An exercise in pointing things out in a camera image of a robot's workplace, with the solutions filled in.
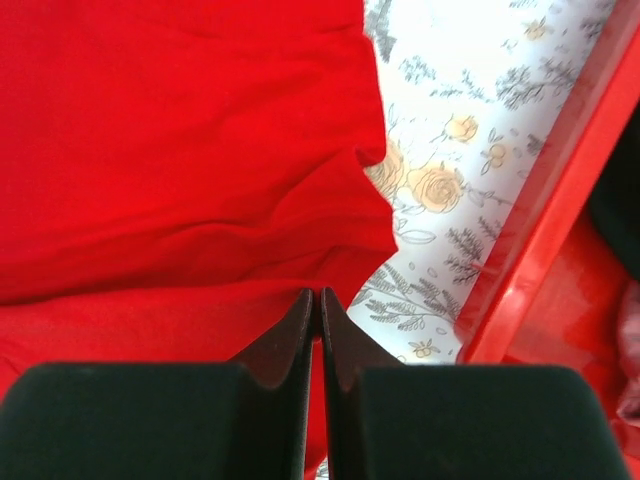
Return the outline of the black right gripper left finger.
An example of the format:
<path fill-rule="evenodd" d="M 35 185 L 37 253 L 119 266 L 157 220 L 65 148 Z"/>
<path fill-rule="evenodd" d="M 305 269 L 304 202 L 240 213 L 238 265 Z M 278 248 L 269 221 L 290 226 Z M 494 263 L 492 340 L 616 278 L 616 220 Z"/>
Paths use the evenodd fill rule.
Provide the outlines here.
<path fill-rule="evenodd" d="M 313 294 L 224 363 L 48 363 L 1 406 L 5 479 L 300 479 Z"/>

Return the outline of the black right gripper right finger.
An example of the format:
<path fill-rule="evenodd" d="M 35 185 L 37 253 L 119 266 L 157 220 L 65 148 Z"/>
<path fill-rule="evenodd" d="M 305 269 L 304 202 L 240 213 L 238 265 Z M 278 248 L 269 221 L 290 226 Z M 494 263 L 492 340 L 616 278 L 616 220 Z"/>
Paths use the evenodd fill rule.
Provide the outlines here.
<path fill-rule="evenodd" d="M 401 363 L 320 297 L 334 479 L 627 479 L 593 390 L 557 365 Z"/>

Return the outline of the red t shirt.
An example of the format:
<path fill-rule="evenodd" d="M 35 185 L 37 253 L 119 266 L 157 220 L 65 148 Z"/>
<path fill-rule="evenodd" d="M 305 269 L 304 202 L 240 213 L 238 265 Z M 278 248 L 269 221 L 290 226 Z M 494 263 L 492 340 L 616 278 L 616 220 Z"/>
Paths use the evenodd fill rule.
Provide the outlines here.
<path fill-rule="evenodd" d="M 396 250 L 360 1 L 1 5 L 1 406 L 48 363 L 224 363 Z M 328 454 L 313 330 L 301 479 Z"/>

